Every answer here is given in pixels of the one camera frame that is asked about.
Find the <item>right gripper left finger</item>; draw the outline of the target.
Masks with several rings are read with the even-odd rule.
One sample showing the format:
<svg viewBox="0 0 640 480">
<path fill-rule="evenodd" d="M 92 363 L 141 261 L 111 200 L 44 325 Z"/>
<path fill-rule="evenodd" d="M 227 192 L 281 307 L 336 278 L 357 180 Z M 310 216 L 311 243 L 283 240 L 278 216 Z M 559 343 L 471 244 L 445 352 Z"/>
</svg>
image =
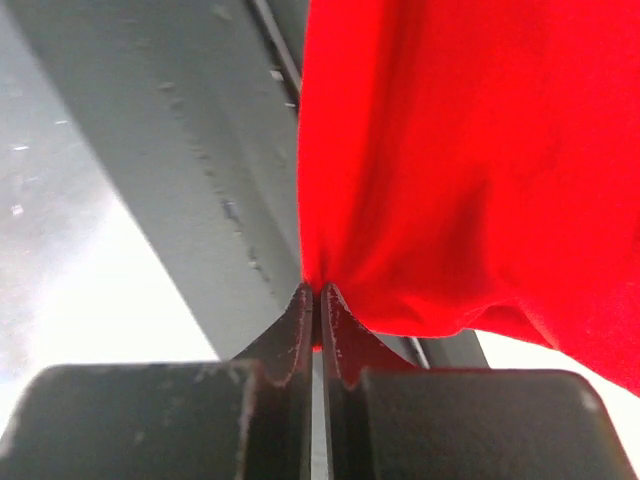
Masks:
<svg viewBox="0 0 640 480">
<path fill-rule="evenodd" d="M 307 479 L 313 295 L 228 361 L 55 365 L 1 438 L 5 479 Z"/>
</svg>

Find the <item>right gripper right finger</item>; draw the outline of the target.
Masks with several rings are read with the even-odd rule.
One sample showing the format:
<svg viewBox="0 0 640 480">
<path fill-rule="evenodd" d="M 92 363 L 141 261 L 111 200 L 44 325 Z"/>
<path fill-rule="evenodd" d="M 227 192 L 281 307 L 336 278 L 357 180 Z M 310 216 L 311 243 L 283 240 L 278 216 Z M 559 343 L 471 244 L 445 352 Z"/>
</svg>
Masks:
<svg viewBox="0 0 640 480">
<path fill-rule="evenodd" d="M 424 369 L 334 285 L 319 298 L 333 479 L 631 479 L 591 385 L 562 370 Z"/>
</svg>

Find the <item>red t shirt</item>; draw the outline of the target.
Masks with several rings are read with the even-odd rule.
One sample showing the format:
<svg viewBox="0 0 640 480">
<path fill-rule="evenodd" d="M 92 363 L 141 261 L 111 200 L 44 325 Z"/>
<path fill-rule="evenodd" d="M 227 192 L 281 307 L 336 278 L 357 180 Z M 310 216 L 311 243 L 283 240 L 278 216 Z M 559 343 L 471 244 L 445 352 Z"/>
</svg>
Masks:
<svg viewBox="0 0 640 480">
<path fill-rule="evenodd" d="M 466 328 L 639 389 L 639 5 L 314 1 L 303 277 L 391 335 Z"/>
</svg>

